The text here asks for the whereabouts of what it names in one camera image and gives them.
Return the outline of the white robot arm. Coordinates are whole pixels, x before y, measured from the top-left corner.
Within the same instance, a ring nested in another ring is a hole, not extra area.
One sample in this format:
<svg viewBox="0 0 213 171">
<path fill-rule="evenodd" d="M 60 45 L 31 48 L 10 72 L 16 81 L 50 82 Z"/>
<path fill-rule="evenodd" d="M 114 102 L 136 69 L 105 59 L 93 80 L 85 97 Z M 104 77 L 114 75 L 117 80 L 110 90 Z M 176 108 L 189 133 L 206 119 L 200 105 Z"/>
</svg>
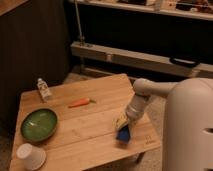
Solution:
<svg viewBox="0 0 213 171">
<path fill-rule="evenodd" d="M 152 95 L 167 99 L 163 124 L 162 171 L 213 171 L 213 79 L 180 82 L 137 79 L 125 109 L 138 120 Z"/>
</svg>

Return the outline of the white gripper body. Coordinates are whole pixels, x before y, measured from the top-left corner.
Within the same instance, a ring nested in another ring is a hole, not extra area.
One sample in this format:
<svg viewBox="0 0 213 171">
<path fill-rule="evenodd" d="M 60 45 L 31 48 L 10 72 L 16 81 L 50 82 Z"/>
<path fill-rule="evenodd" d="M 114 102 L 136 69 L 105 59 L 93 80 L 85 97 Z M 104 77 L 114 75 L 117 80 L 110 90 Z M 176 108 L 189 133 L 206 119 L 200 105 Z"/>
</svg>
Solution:
<svg viewBox="0 0 213 171">
<path fill-rule="evenodd" d="M 128 104 L 125 109 L 125 114 L 130 121 L 137 121 L 143 117 L 144 110 L 144 105 L 133 106 L 131 104 Z"/>
</svg>

